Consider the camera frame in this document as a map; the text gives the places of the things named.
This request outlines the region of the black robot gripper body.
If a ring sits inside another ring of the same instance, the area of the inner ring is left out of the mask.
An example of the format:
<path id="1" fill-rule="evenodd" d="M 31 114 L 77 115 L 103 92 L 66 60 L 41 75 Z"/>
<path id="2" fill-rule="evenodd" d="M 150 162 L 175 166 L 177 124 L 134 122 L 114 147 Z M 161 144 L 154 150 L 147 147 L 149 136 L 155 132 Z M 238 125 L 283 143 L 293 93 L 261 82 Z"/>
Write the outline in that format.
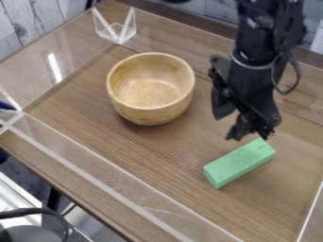
<path id="1" fill-rule="evenodd" d="M 213 79 L 213 88 L 221 87 L 231 90 L 235 112 L 239 112 L 239 115 L 242 113 L 250 115 L 255 125 L 254 133 L 267 139 L 282 123 L 282 115 L 274 100 L 270 72 L 246 69 L 218 55 L 210 58 L 210 62 L 209 76 Z"/>

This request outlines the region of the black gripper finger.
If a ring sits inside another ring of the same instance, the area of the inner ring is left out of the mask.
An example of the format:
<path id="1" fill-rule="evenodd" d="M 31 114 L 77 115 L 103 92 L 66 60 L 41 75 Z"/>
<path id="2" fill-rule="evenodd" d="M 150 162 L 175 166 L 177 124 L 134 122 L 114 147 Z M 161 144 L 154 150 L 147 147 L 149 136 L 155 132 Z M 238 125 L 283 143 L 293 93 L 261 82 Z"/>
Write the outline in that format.
<path id="1" fill-rule="evenodd" d="M 213 113 L 218 120 L 231 115 L 237 110 L 233 92 L 229 88 L 214 87 L 211 92 Z"/>
<path id="2" fill-rule="evenodd" d="M 242 138 L 255 132 L 255 125 L 250 119 L 250 115 L 242 113 L 238 116 L 235 125 L 230 128 L 230 131 L 226 135 L 227 140 L 241 141 Z"/>

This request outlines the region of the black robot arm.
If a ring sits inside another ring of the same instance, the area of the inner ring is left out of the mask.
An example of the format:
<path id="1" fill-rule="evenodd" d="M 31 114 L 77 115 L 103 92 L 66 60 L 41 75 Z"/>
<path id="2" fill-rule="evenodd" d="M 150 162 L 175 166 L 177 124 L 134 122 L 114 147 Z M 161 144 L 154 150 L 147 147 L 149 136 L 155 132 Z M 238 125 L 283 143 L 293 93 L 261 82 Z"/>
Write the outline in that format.
<path id="1" fill-rule="evenodd" d="M 258 133 L 267 138 L 282 123 L 274 95 L 289 95 L 281 80 L 291 66 L 302 76 L 293 50 L 303 42 L 305 0 L 235 0 L 239 31 L 227 59 L 211 57 L 213 113 L 218 120 L 238 116 L 226 138 Z"/>

